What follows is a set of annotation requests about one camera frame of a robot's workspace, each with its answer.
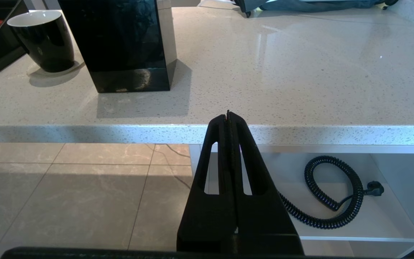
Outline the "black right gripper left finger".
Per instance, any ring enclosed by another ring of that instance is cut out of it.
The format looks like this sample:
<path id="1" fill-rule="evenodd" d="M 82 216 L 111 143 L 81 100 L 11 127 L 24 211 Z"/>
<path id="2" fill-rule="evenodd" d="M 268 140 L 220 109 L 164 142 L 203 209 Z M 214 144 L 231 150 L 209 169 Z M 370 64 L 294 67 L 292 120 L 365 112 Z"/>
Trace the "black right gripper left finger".
<path id="1" fill-rule="evenodd" d="M 224 114 L 212 119 L 207 127 L 194 180 L 177 232 L 179 252 L 225 252 L 236 229 L 234 187 L 227 154 L 227 126 Z M 211 149 L 217 143 L 219 194 L 205 193 Z"/>

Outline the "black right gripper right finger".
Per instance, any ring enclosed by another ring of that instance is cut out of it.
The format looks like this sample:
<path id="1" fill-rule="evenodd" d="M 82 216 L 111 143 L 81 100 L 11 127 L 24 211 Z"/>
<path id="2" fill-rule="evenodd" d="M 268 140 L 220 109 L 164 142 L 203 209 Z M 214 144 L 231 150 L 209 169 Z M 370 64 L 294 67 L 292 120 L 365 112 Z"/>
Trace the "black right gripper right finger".
<path id="1" fill-rule="evenodd" d="M 280 200 L 245 120 L 229 112 L 231 174 L 240 254 L 303 255 L 298 233 Z"/>

